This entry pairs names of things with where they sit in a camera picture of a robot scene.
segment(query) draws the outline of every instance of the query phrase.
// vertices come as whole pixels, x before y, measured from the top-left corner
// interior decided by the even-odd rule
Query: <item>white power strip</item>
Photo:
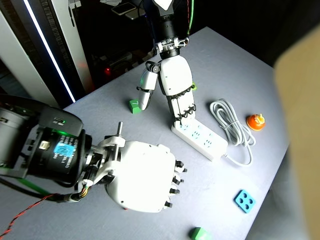
[[[228,142],[196,119],[185,126],[172,126],[171,131],[211,161],[227,153]]]

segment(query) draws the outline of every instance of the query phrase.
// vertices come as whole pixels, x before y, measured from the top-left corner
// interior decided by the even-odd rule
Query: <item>robotic hand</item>
[[[75,115],[0,94],[0,175],[34,175],[63,187],[82,184],[81,192],[60,194],[57,202],[79,202],[89,187],[109,182],[107,193],[123,208],[156,213],[171,207],[183,163],[163,145],[126,142],[122,126],[95,146]]]
[[[151,25],[160,62],[147,61],[142,74],[139,108],[145,110],[159,80],[173,115],[173,126],[187,125],[195,118],[196,105],[192,93],[192,73],[186,59],[180,56],[180,48],[189,39],[180,40],[174,28],[173,0],[145,0],[144,9]]]

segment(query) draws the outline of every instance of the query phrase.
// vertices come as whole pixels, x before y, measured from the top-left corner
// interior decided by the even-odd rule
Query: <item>green cable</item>
[[[190,34],[190,29],[191,29],[191,26],[192,26],[193,19],[194,19],[194,0],[191,0],[191,15],[190,15],[188,35]]]
[[[17,179],[21,184],[27,186],[28,188],[31,188],[33,190],[35,190],[36,192],[42,194],[43,196],[47,196],[49,194],[51,194],[50,192],[44,190],[43,188],[35,185],[34,183],[26,180],[26,179]]]

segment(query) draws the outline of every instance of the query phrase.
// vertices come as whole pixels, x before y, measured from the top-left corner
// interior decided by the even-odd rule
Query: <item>power socket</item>
[[[196,119],[188,125],[176,124],[171,131],[211,161],[227,152],[228,142]]]

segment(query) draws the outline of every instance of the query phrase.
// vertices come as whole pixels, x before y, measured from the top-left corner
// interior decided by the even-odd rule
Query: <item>smartphone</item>
[[[139,8],[139,15],[140,15],[140,17],[143,16],[143,15],[145,15],[145,14],[146,14],[145,10],[143,10],[142,8]],[[127,12],[127,13],[125,14],[125,16],[126,16],[127,18],[131,19],[131,20],[137,19],[137,18],[139,17],[139,16],[138,16],[138,8],[135,9],[135,10],[133,10],[133,11]]]
[[[124,4],[115,6],[113,8],[111,8],[112,12],[114,12],[115,14],[121,16],[123,14],[126,14],[132,10],[135,10],[137,7],[133,4],[131,4],[130,2],[126,2]]]

